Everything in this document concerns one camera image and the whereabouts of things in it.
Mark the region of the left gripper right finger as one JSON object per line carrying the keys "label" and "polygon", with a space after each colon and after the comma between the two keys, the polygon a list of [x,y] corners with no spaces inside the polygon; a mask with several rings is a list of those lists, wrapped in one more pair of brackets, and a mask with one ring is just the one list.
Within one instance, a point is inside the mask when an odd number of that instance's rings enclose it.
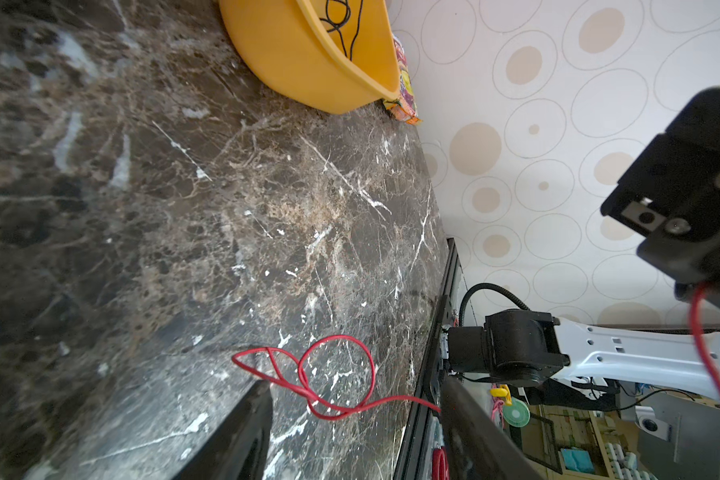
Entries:
{"label": "left gripper right finger", "polygon": [[465,387],[441,383],[440,420],[451,479],[524,479],[525,460]]}

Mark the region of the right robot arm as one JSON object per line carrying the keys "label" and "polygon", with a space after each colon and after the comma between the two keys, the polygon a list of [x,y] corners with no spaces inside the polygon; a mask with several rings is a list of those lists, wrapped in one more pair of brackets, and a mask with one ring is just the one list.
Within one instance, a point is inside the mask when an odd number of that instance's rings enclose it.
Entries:
{"label": "right robot arm", "polygon": [[720,331],[706,332],[704,302],[720,309],[720,87],[696,94],[616,184],[601,214],[639,234],[638,257],[674,283],[689,307],[686,335],[596,327],[530,309],[489,315],[445,333],[445,366],[467,380],[592,393],[619,383],[658,385],[720,402]]}

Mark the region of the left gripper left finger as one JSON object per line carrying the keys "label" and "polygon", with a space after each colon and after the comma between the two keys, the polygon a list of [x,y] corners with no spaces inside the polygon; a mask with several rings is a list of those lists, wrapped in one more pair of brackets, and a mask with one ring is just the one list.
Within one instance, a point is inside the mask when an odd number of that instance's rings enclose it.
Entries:
{"label": "left gripper left finger", "polygon": [[175,480],[261,480],[273,421],[268,382],[259,380],[240,399]]}

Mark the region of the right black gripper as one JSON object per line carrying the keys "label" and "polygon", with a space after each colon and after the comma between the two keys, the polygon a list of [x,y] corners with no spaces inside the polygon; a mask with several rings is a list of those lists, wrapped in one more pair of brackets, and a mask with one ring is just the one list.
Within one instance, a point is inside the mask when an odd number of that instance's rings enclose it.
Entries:
{"label": "right black gripper", "polygon": [[688,302],[720,308],[720,87],[696,94],[617,181],[600,213],[642,236],[636,254]]}

